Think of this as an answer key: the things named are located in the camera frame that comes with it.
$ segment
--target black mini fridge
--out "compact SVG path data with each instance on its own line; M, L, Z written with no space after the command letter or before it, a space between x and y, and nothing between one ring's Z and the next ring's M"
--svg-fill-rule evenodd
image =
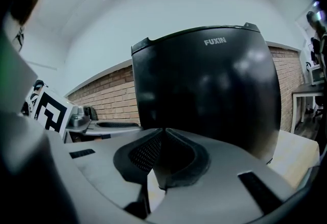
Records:
M132 47L141 126L237 145L269 162L281 124L270 50L254 24L199 27Z

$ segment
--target floor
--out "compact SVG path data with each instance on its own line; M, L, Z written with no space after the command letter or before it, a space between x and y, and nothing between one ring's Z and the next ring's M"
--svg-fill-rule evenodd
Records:
M318 130L319 130L319 125L320 125L322 115L316 117L315 122L312 121L313 116L314 116L313 113L306 114L304 122L300 122L295 127L294 134L314 140L316 138Z

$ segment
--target white wall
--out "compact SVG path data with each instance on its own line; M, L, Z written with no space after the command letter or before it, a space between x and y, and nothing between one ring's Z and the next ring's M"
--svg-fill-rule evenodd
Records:
M131 45L184 29L256 24L266 41L300 49L290 24L267 0L123 0L72 44L61 94L68 94L108 68L131 59Z
M60 73L66 59L68 44L38 23L29 23L20 55L49 88L60 94Z

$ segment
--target black strip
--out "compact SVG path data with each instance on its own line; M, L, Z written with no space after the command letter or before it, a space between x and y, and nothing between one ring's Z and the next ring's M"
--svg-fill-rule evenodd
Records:
M247 172L238 177L265 215L282 205L280 199L254 173Z
M82 150L82 151L78 151L78 152L73 152L73 153L69 153L72 159L76 159L79 157L83 157L86 155L90 155L96 153L94 150L88 148L87 150Z

